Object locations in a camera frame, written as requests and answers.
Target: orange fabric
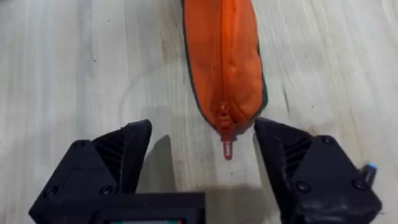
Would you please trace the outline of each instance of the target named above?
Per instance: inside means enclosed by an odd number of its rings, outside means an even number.
[[[193,89],[207,120],[231,142],[262,104],[262,68],[251,0],[185,0]]]

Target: zipper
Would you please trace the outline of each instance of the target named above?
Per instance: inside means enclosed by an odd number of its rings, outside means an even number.
[[[220,102],[217,107],[217,122],[216,125],[218,132],[221,135],[221,141],[223,142],[224,158],[231,160],[233,156],[233,139],[236,134],[238,120],[242,120],[242,116],[239,116],[237,110],[234,110],[233,102],[230,100],[228,91],[228,70],[229,57],[230,55],[231,40],[233,32],[233,11],[234,11],[234,0],[220,0],[221,4],[221,21],[220,21]]]

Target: zipper pull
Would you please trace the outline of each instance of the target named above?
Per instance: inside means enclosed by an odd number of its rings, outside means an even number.
[[[218,115],[218,128],[223,142],[224,158],[231,160],[233,155],[232,139],[235,134],[235,123],[229,114],[227,103],[222,103]]]
[[[224,140],[223,147],[224,147],[224,158],[228,161],[231,160],[232,159],[232,142]]]

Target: wood grain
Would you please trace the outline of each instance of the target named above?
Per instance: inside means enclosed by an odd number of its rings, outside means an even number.
[[[262,116],[331,134],[357,166],[377,164],[374,223],[395,223],[397,1],[252,1]],[[0,223],[33,223],[27,211],[72,141],[144,118],[154,130],[143,192],[205,190],[208,223],[279,223],[253,130],[225,161],[198,111],[180,0],[0,0]]]

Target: black screw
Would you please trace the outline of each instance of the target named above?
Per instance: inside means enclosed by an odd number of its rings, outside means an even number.
[[[366,184],[360,180],[354,180],[353,186],[356,190],[366,190]]]
[[[55,194],[57,194],[57,192],[58,192],[58,187],[57,186],[53,186],[53,187],[48,188],[47,190],[45,190],[44,197],[45,198],[53,197]]]
[[[311,186],[305,182],[297,182],[296,188],[299,192],[302,193],[309,193],[311,191]]]
[[[98,193],[107,195],[111,194],[112,190],[113,190],[112,186],[104,186],[99,189]]]
[[[335,140],[330,136],[325,136],[322,140],[326,144],[333,144],[335,142]]]

